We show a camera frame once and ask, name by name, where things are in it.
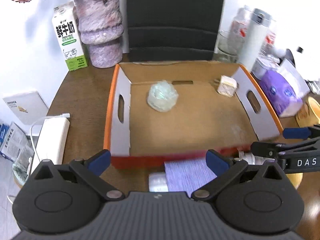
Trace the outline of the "purple tissue pack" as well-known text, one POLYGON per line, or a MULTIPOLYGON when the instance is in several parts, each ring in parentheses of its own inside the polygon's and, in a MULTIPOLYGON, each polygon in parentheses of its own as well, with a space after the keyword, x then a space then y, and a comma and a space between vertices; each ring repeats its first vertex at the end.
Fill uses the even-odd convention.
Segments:
POLYGON ((267 70, 259 85, 280 118, 295 116, 303 105, 302 99, 278 72, 267 70))

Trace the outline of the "black paper bag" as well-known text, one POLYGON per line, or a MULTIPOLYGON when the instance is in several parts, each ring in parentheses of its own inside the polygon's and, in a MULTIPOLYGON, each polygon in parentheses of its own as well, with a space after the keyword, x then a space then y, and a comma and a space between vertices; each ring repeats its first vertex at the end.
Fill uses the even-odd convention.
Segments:
POLYGON ((129 59, 211 60, 224 0, 126 0, 129 59))

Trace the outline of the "white green milk carton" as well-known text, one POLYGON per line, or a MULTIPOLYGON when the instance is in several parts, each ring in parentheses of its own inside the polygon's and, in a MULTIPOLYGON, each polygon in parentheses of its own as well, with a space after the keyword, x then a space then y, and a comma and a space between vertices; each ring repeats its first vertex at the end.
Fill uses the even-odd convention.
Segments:
POLYGON ((52 24, 68 70, 87 67, 86 50, 80 39, 73 1, 54 8, 52 24))

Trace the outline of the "white thermos bottle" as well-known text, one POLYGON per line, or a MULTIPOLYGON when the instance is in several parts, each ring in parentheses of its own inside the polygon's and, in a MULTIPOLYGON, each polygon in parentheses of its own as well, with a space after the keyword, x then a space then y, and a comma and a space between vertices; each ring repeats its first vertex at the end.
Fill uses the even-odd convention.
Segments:
POLYGON ((261 46, 271 24, 270 14, 254 9, 247 27, 244 44, 238 55, 237 63, 242 64, 249 72, 252 71, 261 46))

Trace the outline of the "red cardboard tray box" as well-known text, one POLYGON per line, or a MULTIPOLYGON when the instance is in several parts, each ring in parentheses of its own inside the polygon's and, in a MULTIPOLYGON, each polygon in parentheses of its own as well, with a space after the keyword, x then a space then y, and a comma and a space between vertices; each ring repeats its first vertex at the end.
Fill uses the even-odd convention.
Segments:
POLYGON ((242 65, 215 61, 116 65, 108 97, 104 148, 116 168, 160 166, 166 161, 226 155, 281 135, 267 97, 242 65), (222 75, 236 80, 229 98, 217 92, 222 75), (151 86, 172 83, 179 97, 168 112, 147 103, 151 86))

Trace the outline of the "white power strip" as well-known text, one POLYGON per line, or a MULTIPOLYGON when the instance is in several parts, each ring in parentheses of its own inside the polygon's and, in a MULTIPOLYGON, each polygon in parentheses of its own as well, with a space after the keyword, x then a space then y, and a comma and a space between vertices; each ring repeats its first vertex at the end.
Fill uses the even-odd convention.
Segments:
POLYGON ((70 122, 66 117, 44 120, 36 143, 37 154, 33 159, 31 173, 43 159, 49 159, 55 165, 62 164, 69 126, 70 122))

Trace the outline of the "white booklet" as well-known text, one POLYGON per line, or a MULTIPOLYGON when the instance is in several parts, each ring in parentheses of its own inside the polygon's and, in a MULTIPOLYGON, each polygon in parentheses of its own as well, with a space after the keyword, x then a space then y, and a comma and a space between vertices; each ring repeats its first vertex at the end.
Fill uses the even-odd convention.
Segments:
POLYGON ((9 96, 3 99, 24 125, 31 125, 48 113, 48 106, 38 92, 9 96))

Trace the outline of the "plastic water bottle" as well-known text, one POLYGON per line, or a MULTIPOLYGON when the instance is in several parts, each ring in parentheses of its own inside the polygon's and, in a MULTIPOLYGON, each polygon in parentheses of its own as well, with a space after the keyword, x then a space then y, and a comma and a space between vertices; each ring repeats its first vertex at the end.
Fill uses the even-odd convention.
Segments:
POLYGON ((232 53, 237 54, 246 37, 247 27, 251 19, 251 11, 248 6, 238 9, 236 16, 233 18, 228 35, 228 46, 232 53))

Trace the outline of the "purple striped cloth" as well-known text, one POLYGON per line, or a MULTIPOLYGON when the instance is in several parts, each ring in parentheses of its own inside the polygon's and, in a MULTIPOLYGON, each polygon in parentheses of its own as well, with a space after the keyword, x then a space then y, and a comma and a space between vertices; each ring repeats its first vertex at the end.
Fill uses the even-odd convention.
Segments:
POLYGON ((164 168, 169 192, 186 192, 189 197, 217 177, 202 158, 165 162, 164 168))

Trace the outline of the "purple ceramic vase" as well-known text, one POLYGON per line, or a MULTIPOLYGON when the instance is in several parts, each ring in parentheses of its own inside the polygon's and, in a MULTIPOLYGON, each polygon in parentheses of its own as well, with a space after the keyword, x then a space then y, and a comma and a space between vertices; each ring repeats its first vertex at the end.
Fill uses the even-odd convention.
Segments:
POLYGON ((124 32, 119 0, 75 0, 78 29, 90 61, 108 68, 122 60, 120 38, 124 32))

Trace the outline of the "small beige wrapped box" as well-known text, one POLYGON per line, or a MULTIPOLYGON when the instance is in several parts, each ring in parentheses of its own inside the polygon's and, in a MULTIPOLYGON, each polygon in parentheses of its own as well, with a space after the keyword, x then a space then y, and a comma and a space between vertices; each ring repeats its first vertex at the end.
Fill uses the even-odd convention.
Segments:
POLYGON ((217 92, 220 95, 231 98, 234 96, 237 87, 238 84, 234 78, 222 75, 217 92))

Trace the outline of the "clear plastic wrap ball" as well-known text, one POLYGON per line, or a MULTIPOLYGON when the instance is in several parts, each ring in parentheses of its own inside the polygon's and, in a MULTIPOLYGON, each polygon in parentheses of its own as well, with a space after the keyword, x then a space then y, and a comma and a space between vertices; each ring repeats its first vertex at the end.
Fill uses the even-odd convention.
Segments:
POLYGON ((148 92, 148 105, 158 112, 168 112, 176 105, 179 94, 175 87, 167 81, 153 84, 148 92))

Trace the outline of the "white round lid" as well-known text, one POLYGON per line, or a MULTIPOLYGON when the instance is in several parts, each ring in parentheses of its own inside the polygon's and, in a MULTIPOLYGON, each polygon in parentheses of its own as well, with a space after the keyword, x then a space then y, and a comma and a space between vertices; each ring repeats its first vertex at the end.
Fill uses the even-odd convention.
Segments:
POLYGON ((149 174, 150 192, 168 192, 167 177, 165 172, 155 172, 149 174))

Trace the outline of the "clear glass cup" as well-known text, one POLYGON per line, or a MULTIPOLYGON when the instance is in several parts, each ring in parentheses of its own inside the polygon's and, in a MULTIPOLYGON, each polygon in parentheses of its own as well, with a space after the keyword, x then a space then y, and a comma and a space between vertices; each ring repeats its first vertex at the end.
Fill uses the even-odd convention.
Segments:
POLYGON ((220 31, 217 36, 217 52, 214 53, 213 60, 236 63, 243 44, 244 38, 241 35, 220 31))

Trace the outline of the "yellow bear mug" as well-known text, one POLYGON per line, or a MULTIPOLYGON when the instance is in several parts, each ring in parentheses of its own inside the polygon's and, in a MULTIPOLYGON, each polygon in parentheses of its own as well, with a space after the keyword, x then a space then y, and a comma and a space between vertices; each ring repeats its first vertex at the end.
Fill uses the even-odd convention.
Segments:
POLYGON ((313 97, 308 97, 301 109, 296 114, 299 127, 318 125, 320 121, 320 105, 313 97))

